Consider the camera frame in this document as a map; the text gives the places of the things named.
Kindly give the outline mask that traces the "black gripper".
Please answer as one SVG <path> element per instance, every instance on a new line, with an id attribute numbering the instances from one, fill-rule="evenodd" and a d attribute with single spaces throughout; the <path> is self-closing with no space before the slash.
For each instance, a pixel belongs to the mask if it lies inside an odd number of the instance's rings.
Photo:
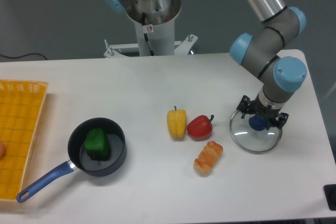
<path id="1" fill-rule="evenodd" d="M 240 117 L 241 119 L 244 119 L 246 114 L 256 114 L 262 117 L 268 122 L 266 130 L 269 130 L 272 127 L 281 130 L 289 117 L 289 114 L 283 112 L 279 113 L 280 110 L 273 109 L 271 105 L 264 106 L 259 100 L 254 100 L 252 102 L 246 95 L 243 95 L 236 110 L 242 114 Z"/>

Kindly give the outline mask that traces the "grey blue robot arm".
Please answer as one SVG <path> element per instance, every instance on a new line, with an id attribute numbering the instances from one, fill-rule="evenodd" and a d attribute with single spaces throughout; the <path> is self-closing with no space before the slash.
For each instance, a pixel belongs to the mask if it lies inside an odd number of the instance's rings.
<path id="1" fill-rule="evenodd" d="M 174 21 L 181 10 L 181 0 L 105 0 L 116 12 L 126 12 L 134 22 L 141 56 L 187 54 L 188 38 L 175 45 Z M 256 35 L 241 34 L 231 45 L 229 55 L 263 83 L 254 100 L 243 96 L 237 110 L 250 115 L 249 126 L 256 131 L 281 129 L 288 114 L 283 105 L 301 87 L 307 75 L 305 64 L 278 53 L 306 26 L 304 13 L 288 7 L 283 0 L 248 0 L 263 24 Z"/>

